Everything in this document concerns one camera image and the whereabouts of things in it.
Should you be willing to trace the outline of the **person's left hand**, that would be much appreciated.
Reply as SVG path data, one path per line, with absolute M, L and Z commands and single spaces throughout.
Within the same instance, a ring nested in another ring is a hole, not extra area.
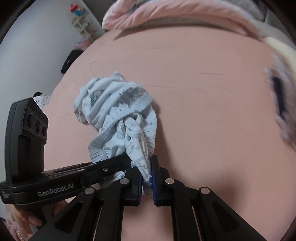
M 67 202 L 65 200 L 55 203 L 53 206 L 53 215 L 59 213 L 66 205 Z M 31 212 L 20 209 L 15 205 L 12 206 L 11 210 L 13 217 L 16 220 L 16 226 L 19 232 L 29 234 L 32 233 L 30 225 L 42 226 L 42 221 L 34 216 L 34 214 L 32 214 Z

